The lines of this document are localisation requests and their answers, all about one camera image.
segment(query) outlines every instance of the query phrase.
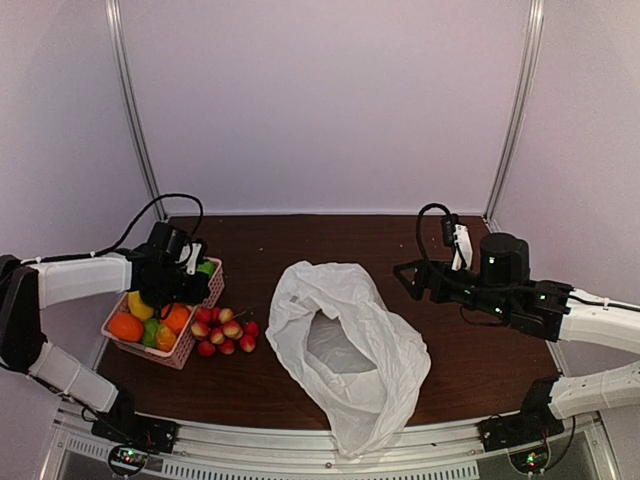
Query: cable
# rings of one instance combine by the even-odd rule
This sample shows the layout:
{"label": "cable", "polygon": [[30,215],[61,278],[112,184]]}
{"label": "cable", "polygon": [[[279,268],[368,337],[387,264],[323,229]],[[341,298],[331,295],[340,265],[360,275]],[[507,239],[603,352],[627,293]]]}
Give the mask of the cable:
{"label": "cable", "polygon": [[464,316],[464,313],[462,313],[464,310],[465,308],[461,306],[460,317],[462,317],[462,319],[469,325],[473,325],[474,327],[504,327],[502,322],[472,322]]}
{"label": "cable", "polygon": [[[142,218],[142,216],[147,213],[147,211],[153,207],[153,205],[155,205],[157,202],[159,202],[160,200],[163,200],[165,198],[186,198],[188,200],[193,200],[197,205],[198,205],[198,220],[196,221],[195,226],[193,227],[193,229],[191,230],[191,236],[193,237],[197,232],[198,229],[200,228],[200,224],[202,223],[202,219],[204,218],[204,206],[202,205],[202,202],[200,201],[200,199],[194,195],[189,195],[188,193],[165,193],[163,195],[160,195],[156,198],[154,198],[153,200],[151,200],[149,203],[147,203],[144,207],[142,207],[142,209],[138,212],[138,214],[133,217],[133,220],[131,220],[131,222],[129,223],[129,225],[127,226],[127,228],[125,229],[124,233],[120,236],[120,238],[111,246],[107,247],[107,248],[103,248],[102,250],[99,250],[97,252],[95,252],[94,254],[91,253],[74,253],[74,254],[67,254],[67,255],[57,255],[57,256],[53,256],[53,257],[45,257],[40,259],[40,263],[51,263],[51,262],[61,262],[61,261],[69,261],[69,260],[84,260],[87,258],[93,258],[93,257],[102,257],[104,255],[106,255],[107,253],[111,253],[116,251],[127,239],[127,237],[129,236],[129,234],[131,233],[131,230],[133,230],[133,227],[136,226],[136,224],[138,223],[138,221],[140,220],[140,218]],[[36,260],[28,260],[26,262],[23,262],[22,265],[33,265],[37,263]]]}
{"label": "cable", "polygon": [[422,218],[424,217],[424,214],[426,212],[434,208],[438,208],[442,210],[445,213],[445,215],[449,217],[451,216],[451,212],[449,211],[449,209],[446,206],[442,205],[441,203],[429,203],[420,209],[420,211],[418,212],[418,217],[416,219],[416,243],[418,244],[418,249],[422,254],[422,258],[424,259],[427,265],[427,268],[432,274],[436,275],[444,283],[452,287],[455,287],[461,290],[470,290],[472,292],[478,292],[478,293],[511,293],[511,292],[533,293],[533,292],[540,291],[535,287],[526,287],[522,285],[512,285],[507,287],[476,287],[474,285],[452,280],[451,278],[447,277],[444,273],[442,273],[440,270],[438,270],[436,266],[429,259],[429,255],[427,254],[427,249],[425,248],[424,242],[422,240]]}
{"label": "cable", "polygon": [[640,313],[640,307],[634,307],[632,305],[624,305],[622,303],[607,303],[606,305],[603,302],[593,302],[591,300],[585,300],[584,298],[576,297],[575,295],[569,295],[569,298],[576,300],[584,305],[591,305],[593,307],[607,307],[607,308],[619,308],[621,310],[629,310],[631,312]]}
{"label": "cable", "polygon": [[567,452],[569,451],[569,448],[571,447],[571,444],[573,443],[573,437],[575,436],[575,433],[576,433],[576,416],[574,415],[571,418],[573,419],[573,426],[571,427],[571,435],[569,435],[569,441],[567,442],[567,446],[564,447],[564,450],[558,456],[556,461],[553,462],[552,465],[549,465],[548,467],[544,467],[544,471],[545,472],[548,472],[549,470],[554,468],[556,465],[558,465],[562,461],[562,459],[567,455]]}

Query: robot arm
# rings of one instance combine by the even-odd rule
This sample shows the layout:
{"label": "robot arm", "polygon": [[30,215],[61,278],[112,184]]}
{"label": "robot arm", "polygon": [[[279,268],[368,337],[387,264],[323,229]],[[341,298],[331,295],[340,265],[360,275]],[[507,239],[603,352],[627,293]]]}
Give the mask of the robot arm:
{"label": "robot arm", "polygon": [[132,399],[47,341],[40,310],[124,291],[140,291],[143,301],[158,311],[173,302],[201,303],[209,296],[208,277],[197,272],[196,265],[205,250],[204,242],[193,242],[186,232],[158,222],[148,241],[134,250],[54,262],[1,256],[0,358],[4,367],[104,413],[111,417],[111,424],[135,438]]}
{"label": "robot arm", "polygon": [[[443,218],[445,244],[447,222]],[[416,237],[419,234],[420,217]],[[415,300],[425,290],[435,303],[455,302],[497,317],[526,335],[548,341],[583,341],[640,354],[640,307],[611,302],[571,285],[529,278],[529,247],[524,240],[494,233],[480,243],[480,271],[423,258],[394,267],[394,274]],[[562,419],[586,412],[638,403],[640,362],[584,377],[538,380],[521,410],[478,425],[486,451],[515,447],[562,433]]]}

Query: brown tabletop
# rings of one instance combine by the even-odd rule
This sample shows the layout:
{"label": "brown tabletop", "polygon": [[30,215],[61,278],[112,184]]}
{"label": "brown tabletop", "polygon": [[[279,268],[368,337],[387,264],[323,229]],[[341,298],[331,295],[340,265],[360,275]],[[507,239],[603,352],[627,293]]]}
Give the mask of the brown tabletop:
{"label": "brown tabletop", "polygon": [[[186,229],[193,222],[175,220]],[[487,229],[480,218],[464,222],[478,253]],[[427,218],[424,223],[432,258],[448,259],[439,221]],[[219,305],[246,310],[263,332],[276,283],[289,265],[308,260],[366,268],[387,308],[422,333],[431,355],[431,371],[409,425],[519,409],[535,379],[556,373],[545,342],[507,328],[467,325],[456,305],[409,298],[391,269],[419,257],[414,226],[411,216],[207,217],[199,236],[208,242],[208,254],[223,261],[226,288]],[[467,316],[491,320],[482,314]],[[322,410],[280,365],[262,333],[251,354],[202,358],[194,351],[182,371],[111,344],[98,371],[131,391],[142,413],[245,427],[328,428]]]}

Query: plastic bag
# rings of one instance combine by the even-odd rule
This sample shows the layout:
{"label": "plastic bag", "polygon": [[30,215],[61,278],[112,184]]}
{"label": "plastic bag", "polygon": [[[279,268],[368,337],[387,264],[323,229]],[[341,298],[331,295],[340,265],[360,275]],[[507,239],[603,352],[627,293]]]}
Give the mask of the plastic bag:
{"label": "plastic bag", "polygon": [[387,311],[355,264],[299,262],[285,270],[266,337],[325,411],[347,457],[384,447],[406,425],[431,367],[420,334]]}

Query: pink basket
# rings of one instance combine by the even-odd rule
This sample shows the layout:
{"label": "pink basket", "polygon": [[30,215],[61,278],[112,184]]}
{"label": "pink basket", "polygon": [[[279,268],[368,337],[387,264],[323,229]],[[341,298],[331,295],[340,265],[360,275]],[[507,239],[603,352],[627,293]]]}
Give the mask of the pink basket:
{"label": "pink basket", "polygon": [[[202,302],[202,306],[205,308],[212,308],[218,298],[220,298],[220,294],[224,289],[224,276],[222,274],[222,262],[217,258],[208,258],[207,260],[213,262],[216,266],[216,271],[211,276],[209,280],[209,289],[211,290],[211,295]],[[197,307],[194,307],[191,310],[191,315],[189,316],[189,321],[185,325],[180,335],[178,335],[178,339],[176,340],[176,344],[173,346],[171,351],[163,352],[161,350],[157,350],[155,348],[145,347],[140,343],[132,343],[132,342],[124,342],[122,340],[118,340],[110,331],[109,331],[109,322],[118,313],[129,313],[129,307],[127,305],[127,295],[123,295],[116,307],[113,309],[107,321],[102,325],[102,335],[107,338],[110,338],[116,346],[124,350],[125,352],[133,353],[134,355],[138,355],[139,357],[146,358],[147,360],[151,360],[152,362],[161,363],[162,365],[166,365],[167,367],[175,368],[176,370],[182,370],[184,364],[187,363],[187,359],[189,358],[189,354],[193,349],[193,346],[196,343],[196,339],[191,335],[190,325],[193,322],[195,317]]]}

